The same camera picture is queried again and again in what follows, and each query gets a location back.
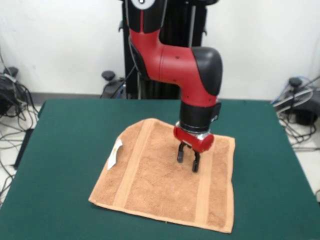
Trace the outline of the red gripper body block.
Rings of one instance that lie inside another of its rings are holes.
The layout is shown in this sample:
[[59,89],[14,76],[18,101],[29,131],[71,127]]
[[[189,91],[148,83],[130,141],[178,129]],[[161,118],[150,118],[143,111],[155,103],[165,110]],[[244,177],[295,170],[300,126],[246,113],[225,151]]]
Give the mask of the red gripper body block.
[[210,132],[190,133],[182,129],[178,121],[173,128],[174,137],[181,143],[190,146],[194,151],[203,153],[208,151],[214,143],[214,135]]

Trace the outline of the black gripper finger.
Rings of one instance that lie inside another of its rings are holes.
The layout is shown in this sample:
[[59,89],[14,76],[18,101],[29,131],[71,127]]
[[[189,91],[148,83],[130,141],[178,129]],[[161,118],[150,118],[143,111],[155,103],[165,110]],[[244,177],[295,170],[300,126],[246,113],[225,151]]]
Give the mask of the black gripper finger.
[[186,146],[186,144],[184,142],[181,142],[179,144],[178,153],[177,153],[177,161],[179,163],[183,163],[183,161],[184,161],[184,147],[185,146]]
[[192,165],[192,172],[197,173],[199,170],[201,155],[199,152],[195,151],[194,156],[195,156],[195,159],[194,159],[193,165]]

